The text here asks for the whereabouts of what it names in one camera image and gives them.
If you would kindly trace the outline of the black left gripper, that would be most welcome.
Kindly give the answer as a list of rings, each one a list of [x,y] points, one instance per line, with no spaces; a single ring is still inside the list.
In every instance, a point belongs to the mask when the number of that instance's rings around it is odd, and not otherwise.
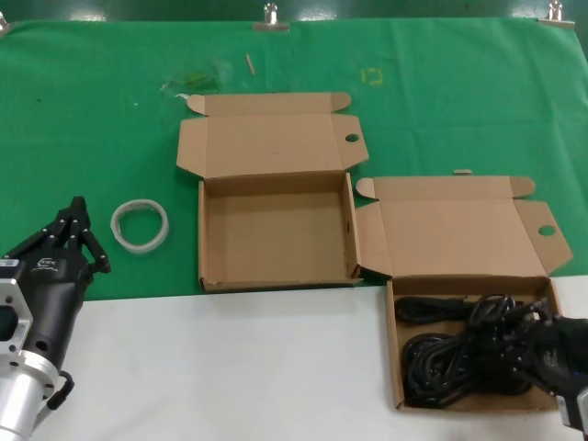
[[[90,264],[84,247],[94,259]],[[91,275],[110,272],[107,253],[91,231],[85,198],[74,197],[53,221],[2,258],[24,264],[18,284],[32,324],[23,349],[61,369]]]

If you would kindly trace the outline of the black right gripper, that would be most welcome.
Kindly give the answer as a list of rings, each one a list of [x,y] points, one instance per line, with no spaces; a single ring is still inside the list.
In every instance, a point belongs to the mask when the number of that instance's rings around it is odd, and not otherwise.
[[[523,370],[536,384],[557,395],[587,389],[587,320],[558,316],[551,320],[547,298],[514,310],[515,326],[531,326],[526,340],[506,341],[500,360],[510,372]]]

